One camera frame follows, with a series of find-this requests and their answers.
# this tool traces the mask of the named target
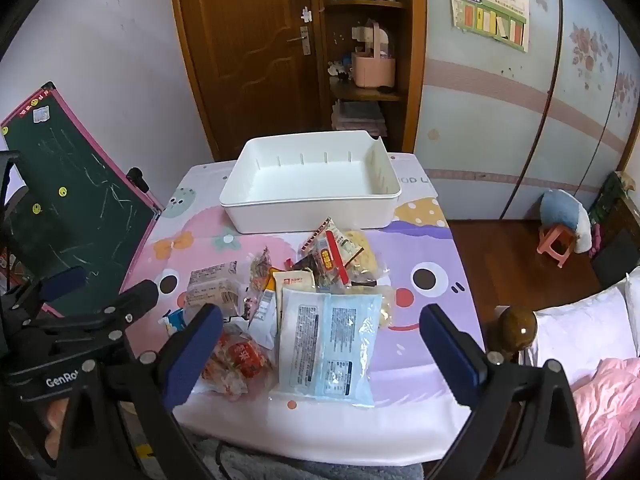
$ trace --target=wooden floor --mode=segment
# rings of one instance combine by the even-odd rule
[[[536,252],[539,225],[449,222],[481,324],[493,319],[497,305],[539,310],[573,303],[602,290],[586,253],[572,254],[559,269],[551,256]]]

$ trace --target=poster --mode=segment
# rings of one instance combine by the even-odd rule
[[[529,50],[529,0],[451,0],[453,24]]]

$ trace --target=white pillow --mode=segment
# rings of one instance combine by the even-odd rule
[[[640,267],[636,267],[625,284],[626,310],[631,325],[631,335],[636,346],[636,356],[640,356]]]
[[[577,303],[539,310],[538,332],[527,349],[530,364],[562,363],[569,385],[580,386],[607,357],[636,357],[621,287],[612,286]]]

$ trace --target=sliding wardrobe door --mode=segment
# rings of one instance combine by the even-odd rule
[[[638,109],[640,57],[622,27],[619,29],[620,61],[609,119],[593,161],[575,194],[586,208],[593,204],[607,175],[618,166]]]
[[[453,26],[429,0],[415,154],[451,219],[498,218],[542,120],[558,47],[558,0],[529,0],[529,51]]]
[[[534,212],[549,187],[574,194],[601,140],[615,151],[624,147],[605,131],[618,68],[618,22],[602,0],[562,0],[561,41],[542,135],[505,218]]]

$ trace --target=cartoon eye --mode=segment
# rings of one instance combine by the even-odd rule
[[[445,270],[434,262],[422,262],[411,271],[414,289],[427,298],[437,298],[444,294],[449,286],[449,277]]]
[[[156,283],[161,294],[171,294],[180,283],[180,274],[177,270],[165,269],[156,278]]]

